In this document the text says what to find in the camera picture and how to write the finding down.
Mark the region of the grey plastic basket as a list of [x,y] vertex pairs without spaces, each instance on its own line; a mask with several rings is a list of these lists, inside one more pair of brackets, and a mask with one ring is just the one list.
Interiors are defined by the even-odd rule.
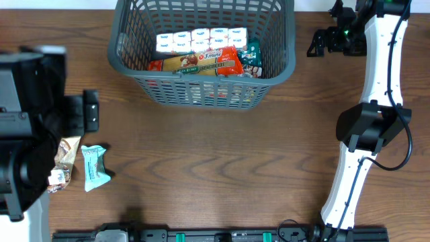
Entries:
[[[237,27],[260,41],[260,78],[148,69],[151,61],[167,58],[156,52],[157,34]],[[159,104],[248,110],[294,72],[295,38],[293,0],[125,0],[116,5],[107,57]]]

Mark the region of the Kleenex tissue multipack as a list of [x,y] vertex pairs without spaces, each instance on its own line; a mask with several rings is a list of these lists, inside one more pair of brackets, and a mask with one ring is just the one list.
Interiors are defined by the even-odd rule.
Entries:
[[188,54],[248,44],[247,28],[197,28],[191,31],[157,34],[156,48],[162,54]]

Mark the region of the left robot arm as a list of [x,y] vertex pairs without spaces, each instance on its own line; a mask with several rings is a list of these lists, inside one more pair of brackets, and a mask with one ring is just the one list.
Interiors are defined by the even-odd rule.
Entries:
[[99,129],[96,90],[65,95],[64,46],[1,53],[1,240],[50,241],[48,178],[62,138]]

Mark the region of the white brown snack bag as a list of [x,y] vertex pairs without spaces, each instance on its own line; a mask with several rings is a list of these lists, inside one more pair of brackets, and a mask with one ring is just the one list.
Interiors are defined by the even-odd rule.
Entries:
[[240,74],[240,77],[249,77],[249,78],[260,78],[262,75],[262,68],[256,67],[252,65],[242,65],[243,73]]
[[63,190],[70,183],[80,140],[80,136],[61,139],[57,154],[54,157],[55,167],[48,177],[49,186],[47,190],[49,193]]

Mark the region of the San Remo spaghetti packet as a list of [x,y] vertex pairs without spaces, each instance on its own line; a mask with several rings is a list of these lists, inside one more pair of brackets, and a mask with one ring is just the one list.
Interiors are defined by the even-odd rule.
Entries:
[[231,46],[164,60],[154,60],[148,64],[147,70],[225,77],[244,73],[237,50]]

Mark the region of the green Nescafe coffee bag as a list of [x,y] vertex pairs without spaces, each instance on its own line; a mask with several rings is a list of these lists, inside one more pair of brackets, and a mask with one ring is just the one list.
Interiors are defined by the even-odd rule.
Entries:
[[243,65],[262,67],[260,41],[257,38],[250,39],[246,48],[238,51],[238,58]]

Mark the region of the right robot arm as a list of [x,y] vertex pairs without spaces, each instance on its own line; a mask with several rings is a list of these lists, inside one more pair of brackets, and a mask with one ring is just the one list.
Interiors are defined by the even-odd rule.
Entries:
[[[314,33],[309,57],[325,51],[365,56],[365,83],[359,103],[342,112],[336,126],[339,163],[319,223],[307,241],[387,241],[385,228],[358,228],[355,211],[372,165],[385,171],[403,168],[411,158],[412,111],[403,106],[400,90],[401,52],[411,13],[405,0],[363,0],[355,8],[336,1],[329,11],[336,26]],[[376,161],[378,153],[400,132],[406,133],[405,158],[394,167]]]

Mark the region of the light blue snack bar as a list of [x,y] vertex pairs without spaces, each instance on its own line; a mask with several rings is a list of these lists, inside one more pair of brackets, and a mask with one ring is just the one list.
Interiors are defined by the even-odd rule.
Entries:
[[98,188],[111,180],[111,176],[105,172],[103,156],[106,149],[100,145],[81,146],[85,167],[85,191]]

